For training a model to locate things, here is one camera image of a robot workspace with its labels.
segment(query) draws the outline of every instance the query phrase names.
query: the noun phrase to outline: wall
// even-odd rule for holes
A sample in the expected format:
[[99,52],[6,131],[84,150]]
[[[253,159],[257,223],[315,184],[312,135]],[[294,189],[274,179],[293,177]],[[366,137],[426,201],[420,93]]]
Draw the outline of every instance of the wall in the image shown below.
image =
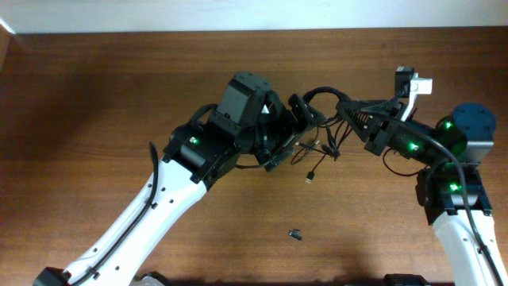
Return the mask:
[[3,62],[6,59],[7,49],[9,47],[11,35],[0,25],[0,71]]
[[507,0],[0,0],[17,33],[508,25]]

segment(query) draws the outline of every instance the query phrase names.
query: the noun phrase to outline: connector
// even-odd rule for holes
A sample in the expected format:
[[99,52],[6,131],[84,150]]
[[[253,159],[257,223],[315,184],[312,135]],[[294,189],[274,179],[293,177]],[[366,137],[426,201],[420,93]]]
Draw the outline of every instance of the connector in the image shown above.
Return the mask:
[[307,184],[310,184],[310,183],[312,183],[312,179],[313,178],[314,178],[314,172],[309,172],[309,173],[307,173],[307,177],[305,179],[305,182]]

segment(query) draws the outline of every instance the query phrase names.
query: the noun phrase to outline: brown surface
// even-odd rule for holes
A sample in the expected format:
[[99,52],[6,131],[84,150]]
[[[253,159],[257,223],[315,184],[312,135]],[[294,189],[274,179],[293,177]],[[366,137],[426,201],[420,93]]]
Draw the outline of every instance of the brown surface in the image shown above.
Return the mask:
[[[508,262],[506,51],[508,28],[20,36],[0,75],[0,281],[31,284],[44,266],[63,268],[81,255],[150,175],[148,142],[161,150],[197,108],[218,102],[238,70],[270,79],[283,101],[326,85],[354,99],[387,99],[394,69],[411,64],[434,78],[433,95],[417,102],[424,123],[461,102],[488,106],[498,129],[481,171]],[[328,113],[334,105],[328,95],[315,103]],[[140,273],[330,281],[407,272],[451,280],[415,178],[389,173],[354,136],[341,152],[312,184],[303,181],[317,155],[271,173],[232,171]],[[394,168],[420,168],[391,159]],[[301,242],[287,235],[293,228]]]
[[9,47],[11,35],[0,25],[0,71],[3,61],[6,58],[7,48]]

